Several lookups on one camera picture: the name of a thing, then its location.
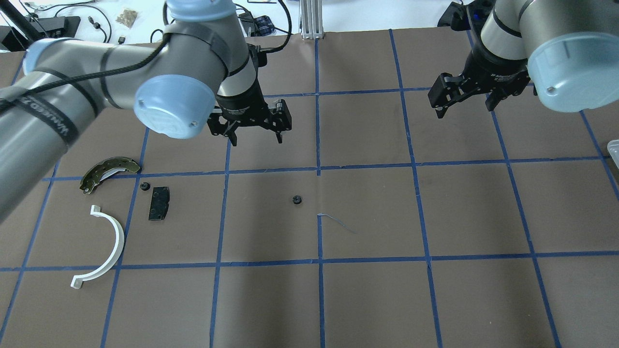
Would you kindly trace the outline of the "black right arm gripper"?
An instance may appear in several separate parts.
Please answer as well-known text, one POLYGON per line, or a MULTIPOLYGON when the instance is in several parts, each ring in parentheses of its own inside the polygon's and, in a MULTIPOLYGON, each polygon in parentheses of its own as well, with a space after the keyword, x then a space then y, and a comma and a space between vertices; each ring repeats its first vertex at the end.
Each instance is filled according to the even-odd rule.
POLYGON ((427 98, 438 119, 443 119, 446 109, 474 95, 488 94, 486 108, 493 112, 501 101, 520 95, 530 81, 524 61, 498 57, 476 43, 462 73, 439 74, 427 98))

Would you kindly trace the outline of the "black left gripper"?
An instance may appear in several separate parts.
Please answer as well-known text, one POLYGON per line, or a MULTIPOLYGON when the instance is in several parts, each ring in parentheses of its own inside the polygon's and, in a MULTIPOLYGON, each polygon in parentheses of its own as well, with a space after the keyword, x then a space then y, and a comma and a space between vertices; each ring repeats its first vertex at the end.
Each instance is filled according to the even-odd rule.
POLYGON ((270 106, 260 86, 251 86, 234 96, 216 95, 215 100, 217 105, 208 117, 208 129, 214 136, 228 136, 232 147, 238 145, 238 136, 234 132, 238 127, 270 130, 276 133, 279 144, 283 143, 283 132, 293 127, 286 101, 279 99, 270 106))

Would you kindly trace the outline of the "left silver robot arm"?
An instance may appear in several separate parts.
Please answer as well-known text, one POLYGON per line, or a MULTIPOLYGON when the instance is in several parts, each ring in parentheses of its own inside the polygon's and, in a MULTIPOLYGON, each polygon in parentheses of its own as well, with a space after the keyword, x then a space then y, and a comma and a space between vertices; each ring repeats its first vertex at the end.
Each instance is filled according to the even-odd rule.
POLYGON ((208 127, 237 145, 240 127, 292 129, 269 105, 257 71, 281 47, 248 44, 231 0, 168 0, 173 22, 155 48, 45 38, 27 48, 24 77, 1 89, 1 220, 6 220, 107 107, 190 139, 208 127))

